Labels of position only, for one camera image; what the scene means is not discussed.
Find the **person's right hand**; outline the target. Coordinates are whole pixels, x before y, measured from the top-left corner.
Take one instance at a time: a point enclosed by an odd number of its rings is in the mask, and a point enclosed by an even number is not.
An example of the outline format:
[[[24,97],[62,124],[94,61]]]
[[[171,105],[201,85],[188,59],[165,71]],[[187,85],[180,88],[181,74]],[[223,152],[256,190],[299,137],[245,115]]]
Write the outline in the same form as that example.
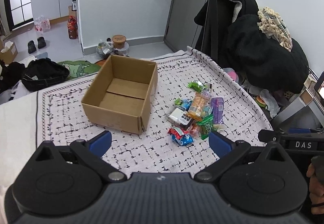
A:
[[[312,205],[323,204],[323,184],[317,179],[312,163],[308,167],[306,176],[310,178],[309,192]]]

